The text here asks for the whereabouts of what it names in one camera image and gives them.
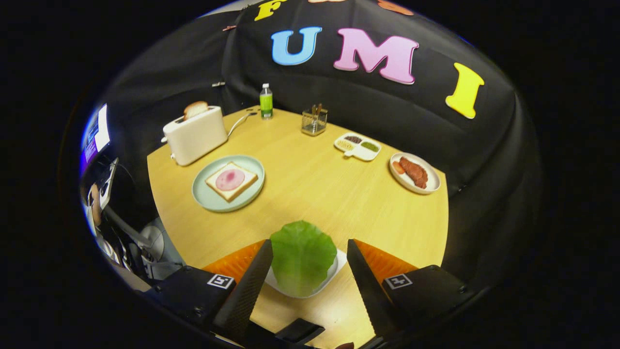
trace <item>screen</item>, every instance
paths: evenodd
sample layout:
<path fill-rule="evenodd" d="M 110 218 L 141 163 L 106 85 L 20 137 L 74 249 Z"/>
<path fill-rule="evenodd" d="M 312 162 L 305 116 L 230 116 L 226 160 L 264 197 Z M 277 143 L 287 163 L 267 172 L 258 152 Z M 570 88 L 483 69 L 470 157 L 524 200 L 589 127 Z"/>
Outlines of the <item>screen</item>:
<path fill-rule="evenodd" d="M 108 105 L 104 104 L 101 109 L 91 115 L 86 130 L 84 130 L 84 135 L 82 135 L 80 175 L 84 174 L 95 156 L 110 143 L 107 113 Z"/>

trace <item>white toaster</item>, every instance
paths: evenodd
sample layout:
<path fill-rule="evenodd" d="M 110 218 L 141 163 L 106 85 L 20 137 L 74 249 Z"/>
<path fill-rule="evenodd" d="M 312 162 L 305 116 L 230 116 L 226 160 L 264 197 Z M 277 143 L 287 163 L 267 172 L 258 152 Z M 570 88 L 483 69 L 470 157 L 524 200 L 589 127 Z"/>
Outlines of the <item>white toaster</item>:
<path fill-rule="evenodd" d="M 179 117 L 164 126 L 162 141 L 168 141 L 170 157 L 181 166 L 189 165 L 228 140 L 222 108 L 209 106 L 202 114 L 183 121 Z"/>

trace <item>green lettuce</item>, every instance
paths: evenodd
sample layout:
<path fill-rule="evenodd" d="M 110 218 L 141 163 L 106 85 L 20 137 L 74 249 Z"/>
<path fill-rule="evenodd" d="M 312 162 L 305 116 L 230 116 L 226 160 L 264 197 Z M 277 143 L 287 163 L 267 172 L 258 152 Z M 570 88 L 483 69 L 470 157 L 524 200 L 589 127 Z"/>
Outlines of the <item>green lettuce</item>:
<path fill-rule="evenodd" d="M 308 297 L 327 278 L 336 246 L 306 221 L 286 224 L 271 236 L 273 275 L 278 287 L 293 297 Z"/>

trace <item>person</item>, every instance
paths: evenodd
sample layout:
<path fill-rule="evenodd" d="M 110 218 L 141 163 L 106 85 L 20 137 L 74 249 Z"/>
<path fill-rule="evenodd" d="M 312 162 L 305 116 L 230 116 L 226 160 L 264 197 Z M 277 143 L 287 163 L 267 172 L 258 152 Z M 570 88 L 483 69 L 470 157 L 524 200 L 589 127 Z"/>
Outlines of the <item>person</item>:
<path fill-rule="evenodd" d="M 89 197 L 87 198 L 88 202 L 91 200 L 92 202 L 87 204 L 86 216 L 97 245 L 111 261 L 133 272 L 123 242 L 112 229 L 102 226 L 103 215 L 99 201 L 99 188 L 96 183 L 91 186 Z"/>

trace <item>plate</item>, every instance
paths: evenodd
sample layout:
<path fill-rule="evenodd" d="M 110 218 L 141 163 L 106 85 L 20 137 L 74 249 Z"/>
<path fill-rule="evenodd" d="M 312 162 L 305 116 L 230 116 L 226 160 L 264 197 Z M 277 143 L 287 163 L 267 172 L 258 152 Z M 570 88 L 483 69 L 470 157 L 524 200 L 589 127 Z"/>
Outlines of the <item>plate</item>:
<path fill-rule="evenodd" d="M 345 137 L 348 136 L 355 136 L 361 139 L 361 141 L 359 143 L 354 143 L 351 142 L 349 140 L 346 140 Z M 368 142 L 373 144 L 374 146 L 376 146 L 378 149 L 376 152 L 366 148 L 366 147 L 362 147 L 361 145 L 364 142 Z M 334 146 L 343 151 L 345 153 L 345 157 L 350 157 L 350 156 L 354 156 L 360 160 L 364 160 L 364 161 L 371 161 L 374 160 L 374 158 L 377 157 L 377 155 L 379 154 L 379 152 L 381 151 L 381 144 L 379 144 L 379 142 L 372 140 L 368 137 L 364 137 L 362 135 L 358 135 L 356 133 L 353 132 L 347 132 L 345 134 L 343 134 L 342 136 L 338 137 L 335 141 L 334 141 Z"/>
<path fill-rule="evenodd" d="M 271 267 L 269 267 L 269 271 L 267 272 L 267 277 L 265 278 L 265 282 L 269 286 L 273 287 L 276 291 L 282 293 L 285 296 L 288 296 L 288 297 L 291 297 L 291 298 L 298 298 L 298 299 L 310 298 L 312 296 L 315 296 L 317 293 L 323 291 L 325 286 L 327 286 L 327 284 L 329 284 L 329 281 L 332 281 L 334 276 L 336 276 L 336 274 L 338 274 L 338 272 L 342 269 L 343 266 L 345 266 L 345 264 L 347 264 L 347 254 L 344 253 L 343 251 L 336 250 L 336 258 L 334 258 L 334 264 L 332 264 L 332 266 L 329 267 L 329 269 L 327 270 L 327 278 L 308 297 L 293 297 L 293 296 L 291 296 L 289 294 L 286 294 L 286 292 L 282 291 L 281 289 L 279 289 L 278 288 L 278 280 L 275 278 L 275 275 L 273 274 L 273 269 Z"/>
<path fill-rule="evenodd" d="M 401 159 L 401 156 L 404 156 L 405 159 L 411 161 L 412 163 L 416 163 L 420 165 L 427 172 L 428 181 L 427 181 L 426 189 L 422 189 L 416 186 L 414 184 L 414 181 L 409 176 L 407 176 L 407 173 L 399 174 L 398 172 L 396 172 L 396 170 L 394 169 L 394 166 L 392 166 L 392 162 L 394 161 L 398 162 Z M 433 167 L 429 165 L 426 161 L 424 161 L 422 158 L 420 158 L 419 156 L 415 156 L 410 153 L 396 153 L 392 155 L 392 157 L 390 157 L 387 165 L 389 167 L 390 172 L 392 173 L 394 178 L 396 178 L 398 183 L 400 183 L 403 187 L 413 191 L 414 193 L 430 194 L 436 191 L 437 189 L 439 189 L 439 187 L 441 186 L 441 181 L 439 180 L 439 176 L 437 175 L 437 172 L 435 172 Z"/>
<path fill-rule="evenodd" d="M 235 197 L 231 202 L 228 202 L 211 189 L 211 187 L 205 183 L 205 180 L 230 161 L 235 162 L 235 164 L 248 171 L 256 173 L 259 178 L 241 193 L 241 195 Z M 192 184 L 192 194 L 196 202 L 209 211 L 231 212 L 252 202 L 252 200 L 259 195 L 264 182 L 265 168 L 263 168 L 263 164 L 261 164 L 260 161 L 247 155 L 230 155 L 215 160 L 198 172 Z"/>

